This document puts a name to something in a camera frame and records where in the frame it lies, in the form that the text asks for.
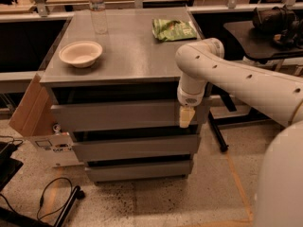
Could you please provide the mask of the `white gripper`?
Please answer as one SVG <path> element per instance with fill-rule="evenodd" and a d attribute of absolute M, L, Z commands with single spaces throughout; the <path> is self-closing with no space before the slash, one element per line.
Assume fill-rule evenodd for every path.
<path fill-rule="evenodd" d="M 179 110 L 179 126 L 181 128 L 187 128 L 195 115 L 196 107 L 201 104 L 204 93 L 192 95 L 186 93 L 181 87 L 177 88 L 177 98 L 182 105 Z"/>

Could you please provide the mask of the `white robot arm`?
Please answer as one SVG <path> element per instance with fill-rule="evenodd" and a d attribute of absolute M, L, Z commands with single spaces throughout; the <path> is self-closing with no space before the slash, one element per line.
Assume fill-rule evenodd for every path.
<path fill-rule="evenodd" d="M 253 226 L 303 227 L 303 78 L 227 61 L 223 53 L 215 38 L 178 48 L 179 125 L 189 126 L 210 82 L 283 126 L 264 154 Z"/>

